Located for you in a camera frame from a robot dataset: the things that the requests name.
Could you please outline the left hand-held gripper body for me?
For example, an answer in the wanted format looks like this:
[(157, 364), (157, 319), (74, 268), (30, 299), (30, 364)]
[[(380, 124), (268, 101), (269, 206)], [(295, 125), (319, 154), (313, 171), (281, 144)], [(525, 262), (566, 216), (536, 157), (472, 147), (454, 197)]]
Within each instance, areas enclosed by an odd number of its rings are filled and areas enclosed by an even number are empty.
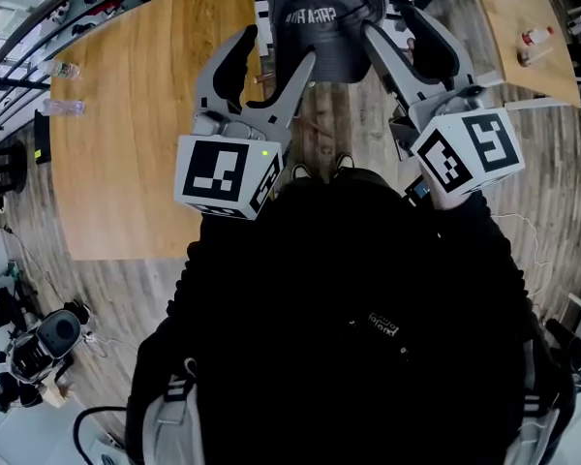
[(239, 113), (201, 95), (192, 133), (178, 141), (174, 200), (202, 214), (256, 219), (283, 171), (290, 122), (287, 95)]

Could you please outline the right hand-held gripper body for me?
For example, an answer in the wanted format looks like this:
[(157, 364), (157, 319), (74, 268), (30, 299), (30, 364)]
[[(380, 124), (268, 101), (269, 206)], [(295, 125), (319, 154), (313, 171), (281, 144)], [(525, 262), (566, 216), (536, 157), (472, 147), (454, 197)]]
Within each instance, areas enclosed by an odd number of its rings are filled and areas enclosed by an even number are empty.
[(423, 87), (426, 96), (390, 122), (398, 149), (419, 163), (436, 207), (456, 207), (472, 193), (525, 167), (505, 108), (495, 108), (477, 84), (447, 91)]

